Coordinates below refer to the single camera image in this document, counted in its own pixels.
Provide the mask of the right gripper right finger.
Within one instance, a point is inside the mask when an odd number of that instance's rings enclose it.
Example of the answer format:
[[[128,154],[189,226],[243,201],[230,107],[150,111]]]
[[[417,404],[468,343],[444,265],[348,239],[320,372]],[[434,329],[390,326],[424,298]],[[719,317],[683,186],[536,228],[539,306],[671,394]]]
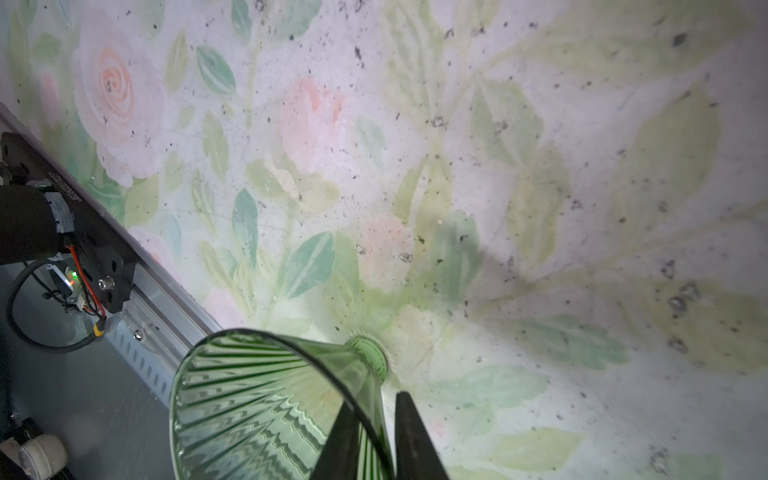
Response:
[[[395,402],[396,478],[448,480],[412,396],[398,392]]]

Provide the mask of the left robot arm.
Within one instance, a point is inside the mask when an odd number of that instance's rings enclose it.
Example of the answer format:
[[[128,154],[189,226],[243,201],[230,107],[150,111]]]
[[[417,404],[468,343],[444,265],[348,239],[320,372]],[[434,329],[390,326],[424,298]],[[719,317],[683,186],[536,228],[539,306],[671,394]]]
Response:
[[[1,264],[53,257],[62,234],[44,193],[32,186],[1,187]]]

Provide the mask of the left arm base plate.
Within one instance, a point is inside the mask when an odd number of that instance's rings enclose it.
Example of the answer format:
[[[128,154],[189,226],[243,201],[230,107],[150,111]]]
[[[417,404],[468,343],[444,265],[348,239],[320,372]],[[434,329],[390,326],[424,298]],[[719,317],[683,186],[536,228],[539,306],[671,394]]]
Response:
[[[63,237],[63,248],[55,256],[65,256],[73,247],[96,299],[111,314],[121,311],[133,285],[135,252],[22,135],[4,132],[1,187],[9,185],[32,186],[44,193]]]

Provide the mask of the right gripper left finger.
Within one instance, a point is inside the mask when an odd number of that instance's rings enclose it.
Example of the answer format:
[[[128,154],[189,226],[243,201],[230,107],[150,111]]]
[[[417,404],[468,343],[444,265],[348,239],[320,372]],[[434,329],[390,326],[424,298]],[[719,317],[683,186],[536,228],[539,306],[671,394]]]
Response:
[[[360,455],[360,422],[343,403],[310,480],[355,480]]]

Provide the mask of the green glass dripper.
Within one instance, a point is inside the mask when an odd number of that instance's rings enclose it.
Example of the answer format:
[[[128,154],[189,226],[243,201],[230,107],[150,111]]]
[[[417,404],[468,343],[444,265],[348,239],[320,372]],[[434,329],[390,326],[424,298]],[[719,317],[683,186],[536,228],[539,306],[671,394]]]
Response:
[[[212,334],[178,367],[169,421],[178,479],[328,479],[317,472],[340,414],[352,428],[355,479],[395,476],[372,339],[331,344],[249,329]]]

